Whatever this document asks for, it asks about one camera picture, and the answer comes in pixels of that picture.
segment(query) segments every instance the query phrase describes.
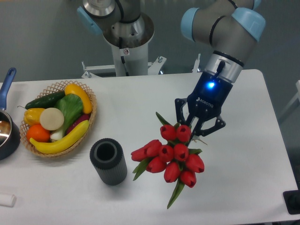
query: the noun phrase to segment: banana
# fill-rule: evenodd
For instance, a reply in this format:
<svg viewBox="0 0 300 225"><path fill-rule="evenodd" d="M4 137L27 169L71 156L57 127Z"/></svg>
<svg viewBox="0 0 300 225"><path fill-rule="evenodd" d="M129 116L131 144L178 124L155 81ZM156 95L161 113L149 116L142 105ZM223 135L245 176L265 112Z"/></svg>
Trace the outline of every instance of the banana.
<svg viewBox="0 0 300 225"><path fill-rule="evenodd" d="M75 142L77 142L88 130L89 121L84 120L79 123L69 134L64 136L62 139L55 142L37 142L33 138L29 141L33 144L39 152L44 154L55 154L62 152L69 147L71 147Z"/></svg>

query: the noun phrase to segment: saucepan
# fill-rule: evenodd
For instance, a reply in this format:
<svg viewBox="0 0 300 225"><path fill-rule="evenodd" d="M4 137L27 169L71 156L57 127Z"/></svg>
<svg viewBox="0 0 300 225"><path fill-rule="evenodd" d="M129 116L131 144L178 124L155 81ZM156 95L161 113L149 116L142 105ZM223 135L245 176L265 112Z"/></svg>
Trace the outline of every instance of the saucepan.
<svg viewBox="0 0 300 225"><path fill-rule="evenodd" d="M0 160L10 156L20 144L20 132L6 112L8 90L16 74L15 68L10 68L0 89Z"/></svg>

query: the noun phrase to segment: wicker basket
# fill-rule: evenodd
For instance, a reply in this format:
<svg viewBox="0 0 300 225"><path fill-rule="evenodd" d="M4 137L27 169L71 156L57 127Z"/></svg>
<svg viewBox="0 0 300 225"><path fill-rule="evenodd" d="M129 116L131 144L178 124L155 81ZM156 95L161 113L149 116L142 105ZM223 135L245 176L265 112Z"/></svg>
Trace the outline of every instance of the wicker basket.
<svg viewBox="0 0 300 225"><path fill-rule="evenodd" d="M60 153L56 153L56 154L44 154L39 152L26 138L26 134L27 131L29 129L29 125L26 124L24 121L21 122L21 126L20 126L20 136L21 136L21 142L22 144L25 146L26 149L28 149L30 152L32 152L34 155L37 156L41 156L41 157L47 157L47 158L51 158L51 157L59 157L62 155L65 155L67 153L69 153L70 151L72 151L73 149L75 149L80 142L83 140L83 138L85 138L85 136L87 135L87 133L90 130L91 125L93 124L93 121L95 119L96 116L96 110L97 110L97 101L96 101L96 96L93 92L92 89L90 89L86 84L82 84L81 82L73 82L73 81L61 81L61 82L57 82L52 84L51 86L48 86L46 89L44 89L43 92L41 92L37 98L43 97L45 95L54 93L54 92L58 92L58 91L62 91L65 89L65 87L70 84L70 83L75 83L77 85L79 85L80 87L82 87L85 92L87 93L87 95L89 96L91 102L92 102L92 113L90 115L90 125L89 128L87 130L87 132L83 135L82 138L80 138L75 144L73 144L70 148L60 152Z"/></svg>

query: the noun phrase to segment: blue light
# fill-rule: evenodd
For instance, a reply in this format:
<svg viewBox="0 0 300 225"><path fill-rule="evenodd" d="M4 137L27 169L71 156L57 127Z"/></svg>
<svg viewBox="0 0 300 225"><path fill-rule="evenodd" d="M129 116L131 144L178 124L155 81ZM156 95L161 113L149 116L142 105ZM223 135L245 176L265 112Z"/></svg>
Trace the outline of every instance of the blue light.
<svg viewBox="0 0 300 225"><path fill-rule="evenodd" d="M206 86L207 86L208 89L212 89L215 86L215 83L214 82L209 82L209 83L207 83Z"/></svg>

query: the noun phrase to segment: table surface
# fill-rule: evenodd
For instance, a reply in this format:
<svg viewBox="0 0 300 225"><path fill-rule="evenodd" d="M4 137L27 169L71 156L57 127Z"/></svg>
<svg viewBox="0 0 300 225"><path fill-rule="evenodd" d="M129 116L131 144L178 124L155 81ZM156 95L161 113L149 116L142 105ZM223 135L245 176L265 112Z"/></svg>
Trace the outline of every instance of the table surface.
<svg viewBox="0 0 300 225"><path fill-rule="evenodd" d="M96 120L83 143L57 159L37 157L22 144L0 161L0 192L17 196L13 208L0 207L2 224L249 224L299 219L289 215L283 192L297 185L263 75L243 70L222 108L226 127L202 137L205 172L185 187L166 209L175 183L163 173L145 172L132 181L138 165L130 153L159 139L155 112L176 123L174 100L186 98L198 74L78 79L97 97ZM59 81L14 82L7 112L20 126L25 105L43 88ZM124 150L127 178L104 184L92 166L90 149L102 138Z"/></svg>

